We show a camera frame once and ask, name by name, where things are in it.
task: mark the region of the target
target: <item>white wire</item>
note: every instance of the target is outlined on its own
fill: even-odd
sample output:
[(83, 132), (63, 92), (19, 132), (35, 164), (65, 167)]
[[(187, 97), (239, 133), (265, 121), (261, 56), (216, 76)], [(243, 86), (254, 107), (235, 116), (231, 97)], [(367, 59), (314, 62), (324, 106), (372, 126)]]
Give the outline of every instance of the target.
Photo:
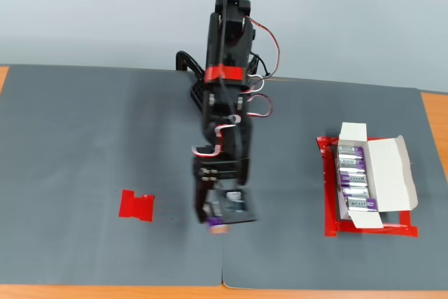
[(263, 89), (263, 87), (265, 86), (265, 77), (263, 75), (260, 74), (247, 74), (247, 76), (249, 77), (259, 77), (261, 79), (261, 86), (257, 89), (254, 90), (252, 87), (251, 89), (247, 90), (247, 91), (243, 91), (241, 92), (242, 94), (251, 94), (252, 92), (259, 92), (260, 90)]
[(197, 147), (192, 147), (191, 150), (193, 151), (193, 154), (198, 157), (201, 157), (201, 158), (216, 157), (219, 153), (221, 153), (221, 137), (222, 137), (221, 130), (225, 129), (226, 127), (233, 127), (235, 125), (236, 124), (222, 124), (222, 125), (218, 125), (217, 127), (215, 127), (216, 145), (215, 145), (215, 149), (214, 149), (213, 153), (200, 153), (197, 150)]
[(254, 96), (251, 96), (247, 100), (247, 102), (250, 102), (252, 99), (254, 99), (254, 98), (258, 97), (258, 96), (263, 97), (264, 99), (267, 100), (267, 103), (269, 104), (267, 113), (261, 114), (261, 113), (255, 113), (255, 112), (248, 112), (247, 115), (250, 116), (250, 117), (261, 117), (261, 118), (269, 117), (271, 115), (272, 111), (273, 111), (273, 107), (272, 107), (272, 101), (271, 101), (271, 99), (268, 96), (266, 96), (264, 94), (254, 94)]

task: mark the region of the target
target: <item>white wall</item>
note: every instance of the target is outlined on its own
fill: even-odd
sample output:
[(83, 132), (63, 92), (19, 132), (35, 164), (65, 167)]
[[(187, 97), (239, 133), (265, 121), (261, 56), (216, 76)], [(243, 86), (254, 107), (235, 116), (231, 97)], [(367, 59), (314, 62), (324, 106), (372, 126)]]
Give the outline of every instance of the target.
[[(251, 0), (279, 76), (448, 92), (448, 0)], [(0, 0), (0, 63), (173, 69), (204, 64), (214, 0)], [(258, 32), (253, 50), (274, 47)]]

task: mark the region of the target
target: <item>open box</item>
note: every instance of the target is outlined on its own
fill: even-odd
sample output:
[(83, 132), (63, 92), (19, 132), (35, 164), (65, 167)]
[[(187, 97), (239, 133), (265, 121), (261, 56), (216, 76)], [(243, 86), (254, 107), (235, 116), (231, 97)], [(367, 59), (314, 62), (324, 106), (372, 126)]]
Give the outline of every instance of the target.
[(383, 228), (380, 212), (412, 210), (417, 206), (417, 192), (411, 164), (402, 136), (368, 141), (362, 123), (342, 123), (338, 146), (362, 147), (370, 197), (378, 211), (348, 210), (340, 188), (337, 191), (341, 219), (351, 219), (356, 228)]

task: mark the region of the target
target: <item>gray table mat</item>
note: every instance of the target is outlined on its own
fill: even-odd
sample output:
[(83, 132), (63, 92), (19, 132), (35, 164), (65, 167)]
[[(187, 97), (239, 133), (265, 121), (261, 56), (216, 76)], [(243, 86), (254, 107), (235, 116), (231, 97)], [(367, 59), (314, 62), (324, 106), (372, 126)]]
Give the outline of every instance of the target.
[[(448, 289), (448, 187), (418, 90), (320, 81), (268, 83), (269, 121), (254, 120), (249, 185), (260, 220), (224, 238), (223, 280), (236, 288)], [(419, 204), (418, 239), (324, 237), (318, 136), (342, 122), (404, 136)], [(388, 216), (398, 222), (397, 213)]]
[[(204, 140), (173, 71), (12, 66), (0, 96), (0, 283), (217, 286), (222, 237), (193, 212)], [(122, 189), (153, 223), (118, 218)]]
[[(269, 82), (275, 110), (254, 119), (249, 180), (260, 220), (213, 237), (192, 206), (190, 147), (204, 140), (184, 75), (11, 67), (0, 96), (0, 283), (212, 286), (222, 271), (244, 288), (448, 287), (448, 188), (417, 90)], [(420, 238), (323, 236), (316, 137), (342, 121), (404, 136)], [(121, 189), (155, 195), (153, 223), (118, 218)]]

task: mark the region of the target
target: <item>wooden table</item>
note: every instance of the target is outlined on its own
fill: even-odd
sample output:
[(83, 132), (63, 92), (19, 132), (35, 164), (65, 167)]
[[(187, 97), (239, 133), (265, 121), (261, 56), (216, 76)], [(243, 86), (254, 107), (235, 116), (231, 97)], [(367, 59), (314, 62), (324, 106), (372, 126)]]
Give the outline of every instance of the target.
[[(8, 67), (0, 67), (1, 87), (8, 73)], [(448, 95), (422, 95), (426, 114), (433, 131), (433, 136), (445, 175), (448, 177)], [(0, 299), (143, 299), (143, 298), (172, 298), (172, 299), (256, 299), (256, 298), (343, 298), (359, 299), (378, 296), (387, 298), (448, 298), (444, 291), (284, 291), (284, 290), (239, 290), (218, 287), (131, 287), (131, 286), (50, 286), (50, 285), (0, 285)]]

